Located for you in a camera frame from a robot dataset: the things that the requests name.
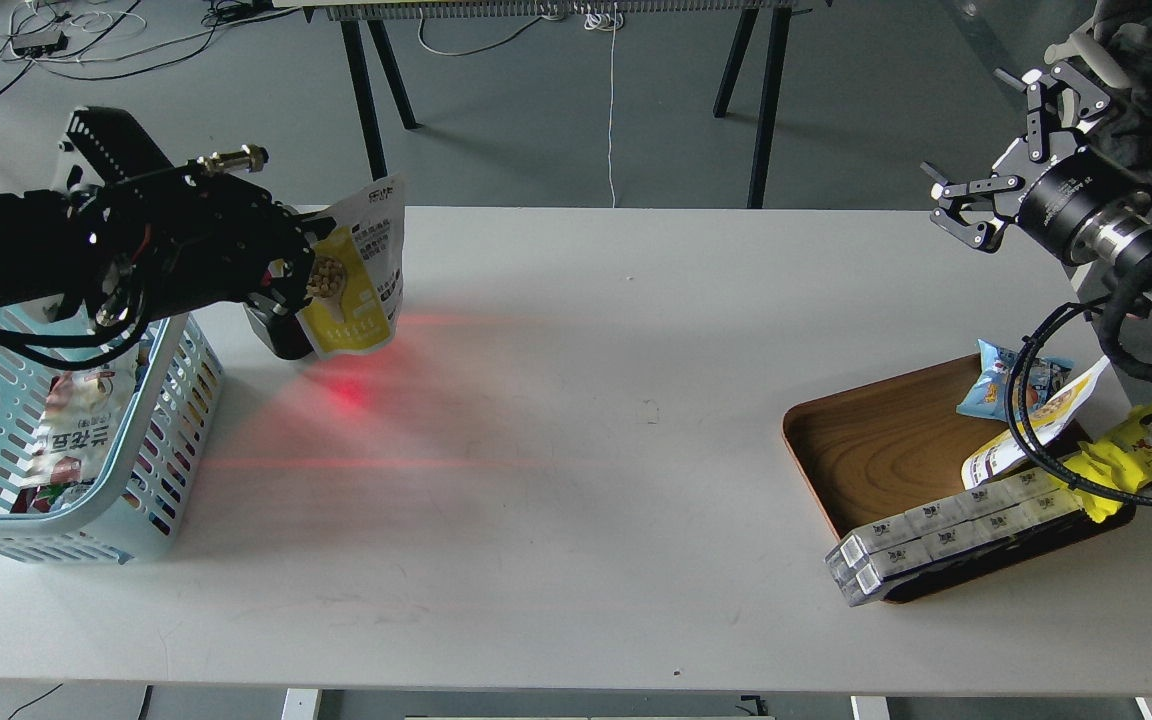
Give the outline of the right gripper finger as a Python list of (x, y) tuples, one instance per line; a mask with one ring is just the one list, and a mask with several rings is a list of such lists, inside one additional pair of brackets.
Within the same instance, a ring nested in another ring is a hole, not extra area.
[(1091, 145), (1089, 132), (1114, 105), (1106, 88), (1069, 61), (1023, 77), (995, 68), (995, 78), (1025, 96), (1025, 128), (1018, 138), (1020, 158), (1032, 164), (1055, 164)]
[(931, 197), (935, 209), (929, 214), (931, 223), (975, 251), (1000, 250), (1005, 229), (1018, 211), (1011, 209), (1011, 200), (1020, 200), (1024, 179), (993, 174), (956, 183), (932, 162), (922, 161), (920, 170), (933, 181)]

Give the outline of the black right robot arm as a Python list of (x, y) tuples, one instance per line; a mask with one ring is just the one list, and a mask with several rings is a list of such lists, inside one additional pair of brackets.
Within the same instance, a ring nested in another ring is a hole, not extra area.
[(932, 222), (975, 251), (996, 252), (1006, 229), (1016, 228), (1066, 266), (1101, 264), (1111, 276), (1097, 332), (1102, 354), (1152, 382), (1152, 363), (1121, 341), (1126, 316), (1152, 306), (1152, 184), (1089, 136), (1111, 109), (1111, 96), (1068, 61), (1023, 77), (995, 74), (1024, 97), (1024, 131), (983, 179), (952, 181), (923, 162), (932, 179)]

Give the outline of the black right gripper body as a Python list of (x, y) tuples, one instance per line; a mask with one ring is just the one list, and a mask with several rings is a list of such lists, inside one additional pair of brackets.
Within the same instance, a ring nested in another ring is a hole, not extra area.
[(1068, 266), (1100, 258), (1096, 225), (1119, 211), (1143, 217), (1152, 209), (1152, 185), (1102, 154), (1082, 135), (1056, 135), (1051, 156), (1032, 159), (1026, 143), (1011, 142), (996, 160), (996, 176), (1018, 179), (996, 195), (996, 217), (1014, 223)]

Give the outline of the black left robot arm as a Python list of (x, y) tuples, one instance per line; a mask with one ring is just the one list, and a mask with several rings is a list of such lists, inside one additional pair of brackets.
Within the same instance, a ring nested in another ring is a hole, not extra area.
[(244, 145), (175, 167), (126, 109), (74, 109), (50, 190), (0, 194), (0, 347), (84, 370), (141, 342), (147, 324), (219, 302), (248, 306), (278, 357), (310, 351), (314, 243), (329, 217), (260, 185), (268, 151)]

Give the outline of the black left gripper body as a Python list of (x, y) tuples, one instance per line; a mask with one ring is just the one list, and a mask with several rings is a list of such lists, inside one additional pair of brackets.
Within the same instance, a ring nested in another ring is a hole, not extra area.
[(151, 319), (243, 304), (262, 275), (310, 278), (314, 247), (282, 251), (283, 202), (251, 181), (268, 150), (244, 143), (174, 162), (128, 111), (81, 106), (61, 136), (56, 188), (109, 290)]

